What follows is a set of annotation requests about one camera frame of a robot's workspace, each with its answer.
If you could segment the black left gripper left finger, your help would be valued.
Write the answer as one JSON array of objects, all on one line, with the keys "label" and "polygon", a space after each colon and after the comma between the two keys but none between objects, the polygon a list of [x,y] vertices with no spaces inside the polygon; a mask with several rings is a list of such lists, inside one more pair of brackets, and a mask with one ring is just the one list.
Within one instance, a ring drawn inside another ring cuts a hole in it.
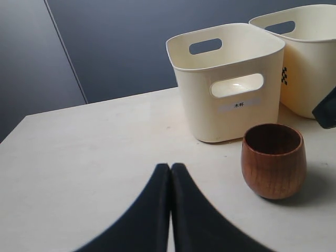
[{"label": "black left gripper left finger", "polygon": [[159,163],[127,211],[77,251],[167,251],[170,210],[171,170]]}]

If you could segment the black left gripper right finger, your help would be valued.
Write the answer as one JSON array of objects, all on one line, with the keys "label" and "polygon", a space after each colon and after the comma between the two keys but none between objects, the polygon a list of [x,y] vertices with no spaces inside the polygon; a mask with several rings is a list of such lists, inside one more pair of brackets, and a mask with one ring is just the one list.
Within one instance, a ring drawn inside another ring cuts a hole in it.
[{"label": "black left gripper right finger", "polygon": [[269,251],[208,201],[183,163],[172,165],[171,181],[176,251]]}]

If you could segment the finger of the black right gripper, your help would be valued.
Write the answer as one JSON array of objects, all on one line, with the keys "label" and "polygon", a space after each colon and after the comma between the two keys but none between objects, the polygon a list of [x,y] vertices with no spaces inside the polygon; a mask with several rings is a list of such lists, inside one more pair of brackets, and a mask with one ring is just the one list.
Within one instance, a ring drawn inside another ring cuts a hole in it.
[{"label": "finger of the black right gripper", "polygon": [[319,102],[312,114],[322,128],[335,128],[335,88]]}]

